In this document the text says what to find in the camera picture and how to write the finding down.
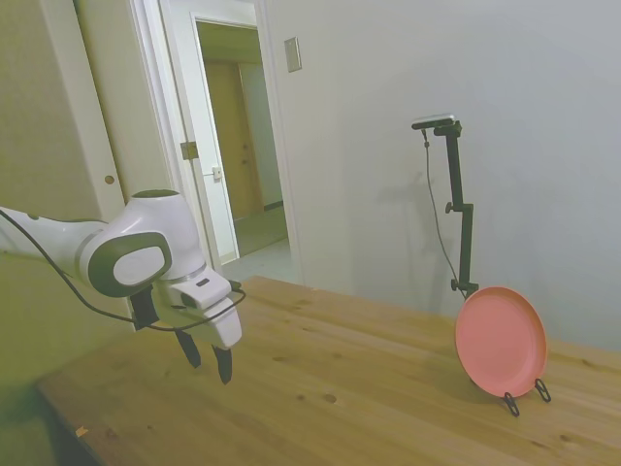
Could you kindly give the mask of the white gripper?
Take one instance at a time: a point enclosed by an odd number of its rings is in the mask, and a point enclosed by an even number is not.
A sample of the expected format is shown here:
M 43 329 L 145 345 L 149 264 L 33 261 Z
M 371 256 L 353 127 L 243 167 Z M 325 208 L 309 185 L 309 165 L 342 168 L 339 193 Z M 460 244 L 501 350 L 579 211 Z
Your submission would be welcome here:
M 221 284 L 198 282 L 155 284 L 157 313 L 165 323 L 182 329 L 175 335 L 180 347 L 193 368 L 201 365 L 201 355 L 192 337 L 212 345 L 217 370 L 223 384 L 233 376 L 232 348 L 242 338 L 242 325 L 232 298 L 241 292 L 237 282 Z

